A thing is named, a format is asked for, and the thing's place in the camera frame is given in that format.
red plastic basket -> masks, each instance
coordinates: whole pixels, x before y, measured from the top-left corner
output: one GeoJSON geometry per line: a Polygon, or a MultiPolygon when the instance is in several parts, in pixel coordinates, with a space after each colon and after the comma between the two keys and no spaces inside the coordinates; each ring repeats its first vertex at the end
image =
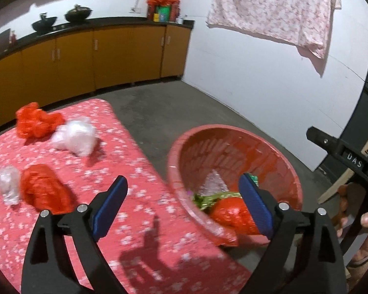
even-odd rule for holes
{"type": "Polygon", "coordinates": [[[180,136],[169,151],[168,184],[189,217],[215,245],[262,246],[269,240],[263,235],[236,233],[195,206],[188,191],[197,192],[212,170],[220,174],[230,191],[238,191],[238,178],[250,172],[258,176],[259,187],[270,191],[278,202],[301,210],[299,178],[273,145],[232,126],[211,124],[193,128],[180,136]]]}

human hand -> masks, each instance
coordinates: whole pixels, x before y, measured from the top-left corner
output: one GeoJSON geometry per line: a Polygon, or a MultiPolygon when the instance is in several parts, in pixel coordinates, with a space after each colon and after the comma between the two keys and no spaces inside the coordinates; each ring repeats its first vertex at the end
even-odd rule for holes
{"type": "MultiPolygon", "coordinates": [[[[338,188],[338,192],[341,196],[341,200],[340,200],[340,211],[337,215],[338,217],[338,223],[339,223],[339,229],[337,230],[337,235],[338,237],[341,237],[342,235],[342,228],[347,224],[348,219],[346,217],[345,211],[348,208],[348,200],[346,198],[347,195],[347,184],[344,184],[342,186],[340,186],[338,188]]],[[[368,228],[368,212],[364,213],[361,216],[361,225],[365,228],[368,228]]],[[[364,241],[363,245],[361,246],[361,248],[358,250],[358,252],[354,255],[354,257],[352,258],[353,262],[359,262],[363,259],[365,259],[366,257],[368,257],[368,237],[366,238],[366,240],[364,241]]]]}

electrical outlet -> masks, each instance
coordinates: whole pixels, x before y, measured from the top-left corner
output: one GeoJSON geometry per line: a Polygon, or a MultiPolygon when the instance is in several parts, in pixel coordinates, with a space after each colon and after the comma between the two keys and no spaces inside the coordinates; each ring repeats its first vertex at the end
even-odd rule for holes
{"type": "Polygon", "coordinates": [[[139,14],[140,13],[140,8],[131,8],[130,13],[137,13],[137,14],[139,14]]]}

small container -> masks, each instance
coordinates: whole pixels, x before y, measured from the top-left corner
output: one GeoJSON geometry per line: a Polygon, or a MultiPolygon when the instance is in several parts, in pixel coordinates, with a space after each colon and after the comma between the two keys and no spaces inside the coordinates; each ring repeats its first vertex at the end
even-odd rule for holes
{"type": "Polygon", "coordinates": [[[169,13],[170,13],[170,5],[161,5],[158,8],[159,21],[160,22],[168,22],[169,21],[169,13]]]}
{"type": "Polygon", "coordinates": [[[149,4],[147,8],[147,20],[153,21],[155,13],[155,4],[149,4]]]}
{"type": "Polygon", "coordinates": [[[10,44],[14,46],[16,44],[16,34],[15,31],[11,31],[10,44]]]}
{"type": "Polygon", "coordinates": [[[179,15],[179,4],[173,3],[170,8],[169,22],[175,22],[178,15],[179,15]]]}
{"type": "Polygon", "coordinates": [[[158,16],[159,16],[159,22],[167,22],[168,21],[168,18],[166,16],[166,14],[160,13],[158,16]]]}
{"type": "Polygon", "coordinates": [[[184,23],[184,19],[183,19],[183,17],[181,17],[180,15],[176,18],[176,23],[177,24],[183,24],[184,23]]]}

kitchen counter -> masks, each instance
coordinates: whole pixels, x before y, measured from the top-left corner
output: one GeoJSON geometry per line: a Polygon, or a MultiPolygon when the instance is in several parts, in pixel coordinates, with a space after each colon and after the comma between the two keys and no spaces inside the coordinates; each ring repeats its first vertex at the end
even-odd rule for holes
{"type": "Polygon", "coordinates": [[[184,24],[176,24],[169,22],[153,22],[147,20],[145,17],[100,17],[95,19],[88,19],[80,24],[77,23],[64,23],[52,27],[52,30],[41,34],[34,32],[26,35],[16,41],[15,46],[9,48],[7,51],[0,54],[0,60],[14,52],[22,50],[27,46],[30,46],[36,42],[42,42],[43,40],[50,39],[56,35],[75,32],[79,30],[101,28],[104,26],[116,26],[116,25],[151,25],[151,26],[182,26],[185,28],[192,29],[195,21],[185,20],[184,24]]]}

